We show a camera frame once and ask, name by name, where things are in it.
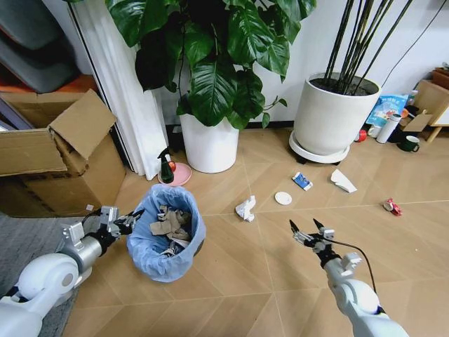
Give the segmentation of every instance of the white flower pot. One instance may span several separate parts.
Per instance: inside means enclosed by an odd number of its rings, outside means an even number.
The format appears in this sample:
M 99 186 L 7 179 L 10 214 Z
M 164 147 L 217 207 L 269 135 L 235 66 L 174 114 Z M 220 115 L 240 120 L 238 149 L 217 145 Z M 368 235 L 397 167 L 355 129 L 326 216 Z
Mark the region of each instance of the white flower pot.
M 217 126 L 204 126 L 194 116 L 180 116 L 189 165 L 204 173 L 217 173 L 234 165 L 239 130 L 224 118 Z
M 295 119 L 295 138 L 307 151 L 323 156 L 342 152 L 352 144 L 380 95 L 380 87 L 363 80 L 362 87 L 373 92 L 366 96 L 331 93 L 305 81 Z

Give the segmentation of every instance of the trash can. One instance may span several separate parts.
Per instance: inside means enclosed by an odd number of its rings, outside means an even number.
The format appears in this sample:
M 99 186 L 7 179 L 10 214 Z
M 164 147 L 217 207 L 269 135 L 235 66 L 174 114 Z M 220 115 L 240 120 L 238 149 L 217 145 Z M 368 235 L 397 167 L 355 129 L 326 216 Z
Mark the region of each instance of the trash can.
M 170 240 L 165 235 L 153 235 L 149 229 L 149 224 L 158 220 L 161 205 L 192 215 L 191 226 L 185 228 L 192 240 L 183 251 L 172 257 L 161 255 L 170 246 Z M 154 281 L 173 282 L 181 278 L 192 266 L 194 255 L 206 237 L 206 226 L 194 196 L 183 187 L 158 184 L 146 193 L 135 210 L 141 209 L 145 212 L 136 222 L 127 242 L 134 264 Z

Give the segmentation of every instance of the wooden floor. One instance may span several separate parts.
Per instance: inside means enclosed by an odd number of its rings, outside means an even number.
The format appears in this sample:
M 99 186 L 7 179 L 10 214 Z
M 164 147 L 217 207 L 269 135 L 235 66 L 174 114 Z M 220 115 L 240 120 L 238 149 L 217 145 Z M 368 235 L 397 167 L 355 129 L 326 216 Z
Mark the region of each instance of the wooden floor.
M 339 165 L 358 188 L 353 194 L 330 182 L 334 166 L 297 164 L 288 136 L 283 129 L 241 132 L 232 168 L 194 171 L 185 187 L 207 237 L 191 270 L 172 284 L 153 282 L 134 268 L 121 240 L 81 287 L 65 337 L 352 336 L 318 258 L 291 237 L 288 219 L 313 232 L 312 218 L 368 254 L 381 304 L 411 336 L 449 336 L 448 135 L 418 153 L 372 139 L 354 143 Z M 310 191 L 291 180 L 297 171 L 314 183 Z M 129 173 L 116 201 L 121 213 L 154 183 Z M 278 205 L 277 191 L 290 193 L 292 204 Z M 247 223 L 234 207 L 250 194 L 256 217 Z M 401 217 L 380 206 L 390 197 Z M 369 282 L 365 263 L 357 275 Z

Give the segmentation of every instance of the gray rug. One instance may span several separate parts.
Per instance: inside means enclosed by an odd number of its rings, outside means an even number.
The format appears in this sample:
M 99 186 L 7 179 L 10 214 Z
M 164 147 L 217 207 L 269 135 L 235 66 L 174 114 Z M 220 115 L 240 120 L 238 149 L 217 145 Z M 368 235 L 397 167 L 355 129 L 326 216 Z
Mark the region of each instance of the gray rug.
M 0 213 L 0 296 L 14 286 L 28 262 L 55 252 L 62 238 L 61 223 L 77 220 L 79 218 L 20 219 Z M 48 313 L 39 337 L 62 335 L 75 298 L 76 293 Z

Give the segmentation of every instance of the black cable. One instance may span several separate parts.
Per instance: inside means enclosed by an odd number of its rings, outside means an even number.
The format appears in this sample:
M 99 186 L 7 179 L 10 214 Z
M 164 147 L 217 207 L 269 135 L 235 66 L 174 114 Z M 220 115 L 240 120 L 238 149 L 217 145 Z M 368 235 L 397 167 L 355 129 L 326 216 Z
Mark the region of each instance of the black cable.
M 385 79 L 384 83 L 382 84 L 382 87 L 386 84 L 386 82 L 388 81 L 388 78 L 390 77 L 391 73 L 396 69 L 398 64 L 405 58 L 405 56 L 408 54 L 408 52 L 413 48 L 413 46 L 421 39 L 422 35 L 424 35 L 424 33 L 427 31 L 427 28 L 429 28 L 430 25 L 432 24 L 432 22 L 436 19 L 436 16 L 441 12 L 441 9 L 444 7 L 446 1 L 447 0 L 443 1 L 443 3 L 441 4 L 440 8 L 437 10 L 437 12 L 434 15 L 434 17 L 432 18 L 432 20 L 430 20 L 429 24 L 424 28 L 422 33 L 418 36 L 418 38 L 415 40 L 415 42 L 413 42 L 413 44 L 410 46 L 410 48 L 406 50 L 406 52 L 402 55 L 402 57 L 399 59 L 399 61 L 396 62 L 396 64 L 392 67 L 392 69 L 390 70 L 390 72 L 387 75 L 387 78 Z
M 90 212 L 87 216 L 85 216 L 85 217 L 83 218 L 83 220 L 81 220 L 81 224 L 84 225 L 84 223 L 86 222 L 86 220 L 87 220 L 89 217 L 91 217 L 91 216 L 98 216 L 98 215 L 100 215 L 100 213 L 101 213 L 101 209 L 96 209 L 96 210 L 94 210 L 93 212 Z
M 322 238 L 323 240 L 332 242 L 333 244 L 340 244 L 340 245 L 342 245 L 342 246 L 351 247 L 351 248 L 354 248 L 354 249 L 357 249 L 358 251 L 360 251 L 360 252 L 362 253 L 363 257 L 364 257 L 365 260 L 366 260 L 366 264 L 368 265 L 368 269 L 370 270 L 371 282 L 373 283 L 373 290 L 374 290 L 375 293 L 377 293 L 377 291 L 376 291 L 376 284 L 375 284 L 375 282 L 374 282 L 373 271 L 371 270 L 371 264 L 370 264 L 370 261 L 368 260 L 368 257 L 366 256 L 366 254 L 365 254 L 364 251 L 362 251 L 362 250 L 361 250 L 359 247 L 357 247 L 357 246 L 353 246 L 352 244 L 345 244 L 344 242 L 338 242 L 338 241 L 334 241 L 334 240 L 329 240 L 329 239 L 326 239 L 325 237 L 323 237 L 322 235 L 321 235 L 321 238 Z

